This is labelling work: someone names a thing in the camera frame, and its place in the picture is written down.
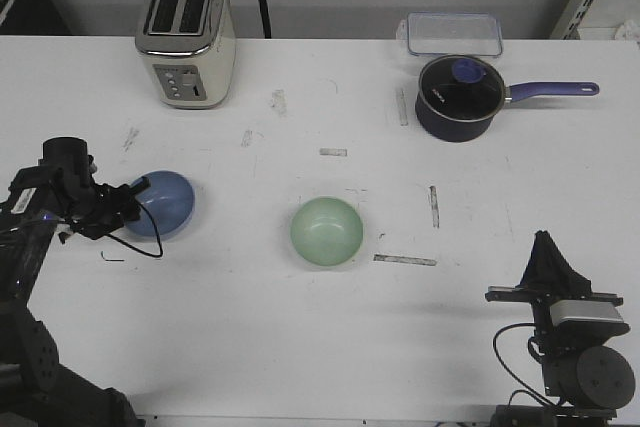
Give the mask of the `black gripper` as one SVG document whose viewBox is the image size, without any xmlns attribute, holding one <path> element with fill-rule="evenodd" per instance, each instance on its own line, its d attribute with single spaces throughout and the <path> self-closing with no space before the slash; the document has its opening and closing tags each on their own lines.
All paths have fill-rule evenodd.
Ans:
<svg viewBox="0 0 640 427">
<path fill-rule="evenodd" d="M 93 157 L 84 140 L 57 137 L 45 141 L 40 165 L 52 172 L 54 212 L 73 232 L 97 240 L 140 218 L 135 193 L 149 188 L 149 179 L 140 177 L 119 187 L 96 183 Z"/>
<path fill-rule="evenodd" d="M 542 247 L 546 287 L 534 286 L 541 279 Z M 558 331 L 551 323 L 549 308 L 552 304 L 560 300 L 601 301 L 612 303 L 617 310 L 623 304 L 623 298 L 616 294 L 592 291 L 591 281 L 570 266 L 547 231 L 535 233 L 519 286 L 491 286 L 485 299 L 489 302 L 528 304 L 534 320 L 534 339 L 540 347 L 593 347 L 613 338 Z"/>
</svg>

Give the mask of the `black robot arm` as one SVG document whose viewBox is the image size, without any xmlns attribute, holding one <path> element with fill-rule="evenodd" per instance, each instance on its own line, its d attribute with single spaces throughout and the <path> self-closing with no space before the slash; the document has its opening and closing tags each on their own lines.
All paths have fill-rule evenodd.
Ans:
<svg viewBox="0 0 640 427">
<path fill-rule="evenodd" d="M 122 392 L 64 366 L 30 298 L 54 237 L 97 240 L 139 219 L 147 177 L 97 183 L 84 140 L 44 142 L 37 165 L 20 169 L 1 204 L 1 411 L 37 426 L 142 426 Z"/>
<path fill-rule="evenodd" d="M 634 371 L 607 341 L 629 332 L 618 309 L 622 297 L 595 292 L 576 272 L 551 235 L 534 236 L 530 258 L 514 287 L 491 287 L 489 302 L 526 303 L 532 312 L 526 347 L 540 366 L 543 391 L 521 381 L 518 393 L 534 405 L 509 400 L 491 417 L 493 426 L 606 426 L 634 397 Z"/>
</svg>

